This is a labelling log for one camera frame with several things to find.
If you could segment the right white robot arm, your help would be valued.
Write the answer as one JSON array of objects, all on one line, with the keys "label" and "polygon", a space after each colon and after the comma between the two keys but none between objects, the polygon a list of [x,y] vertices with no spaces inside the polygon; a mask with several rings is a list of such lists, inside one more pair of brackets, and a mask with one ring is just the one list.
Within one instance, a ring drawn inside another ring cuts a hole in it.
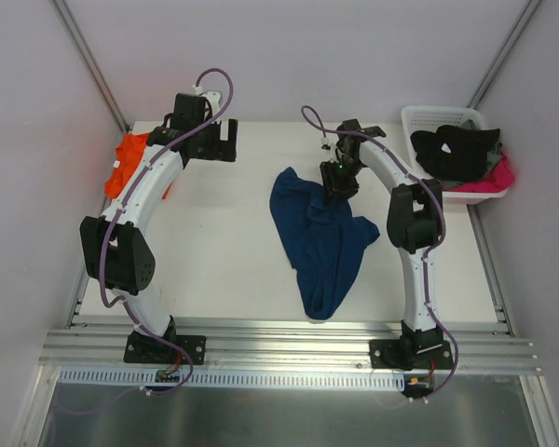
[{"label": "right white robot arm", "polygon": [[445,222],[439,181],[422,180],[402,158],[379,140],[379,126],[363,128],[355,118],[342,122],[333,161],[320,164],[325,195],[330,204],[358,193],[357,175],[368,168],[390,193],[387,232],[402,263],[405,305],[402,334],[377,351],[382,364],[411,371],[427,368],[429,358],[444,347],[443,327],[434,294],[435,251],[443,243]]}]

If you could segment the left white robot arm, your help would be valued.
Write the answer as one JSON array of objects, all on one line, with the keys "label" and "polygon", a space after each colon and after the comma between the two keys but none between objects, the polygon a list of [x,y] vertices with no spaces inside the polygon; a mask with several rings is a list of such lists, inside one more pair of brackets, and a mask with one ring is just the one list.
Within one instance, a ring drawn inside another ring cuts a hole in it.
[{"label": "left white robot arm", "polygon": [[146,229],[190,160],[236,160],[237,120],[229,120],[228,133],[222,133],[221,116],[228,104],[220,92],[200,87],[177,94],[161,125],[126,137],[126,142],[139,144],[139,161],[101,215],[87,216],[80,224],[85,266],[99,284],[102,304],[124,307],[134,333],[147,336],[144,349],[156,361],[171,359],[177,340],[169,333],[172,317],[152,284],[156,259]]}]

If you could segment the navy blue t-shirt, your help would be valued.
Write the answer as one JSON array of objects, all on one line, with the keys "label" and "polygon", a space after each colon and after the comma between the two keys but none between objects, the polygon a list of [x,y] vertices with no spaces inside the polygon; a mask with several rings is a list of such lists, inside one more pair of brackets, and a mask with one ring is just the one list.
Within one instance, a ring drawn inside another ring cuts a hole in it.
[{"label": "navy blue t-shirt", "polygon": [[359,274],[377,225],[352,214],[348,202],[328,203],[323,187],[289,167],[276,178],[269,210],[293,270],[305,314],[331,318]]}]

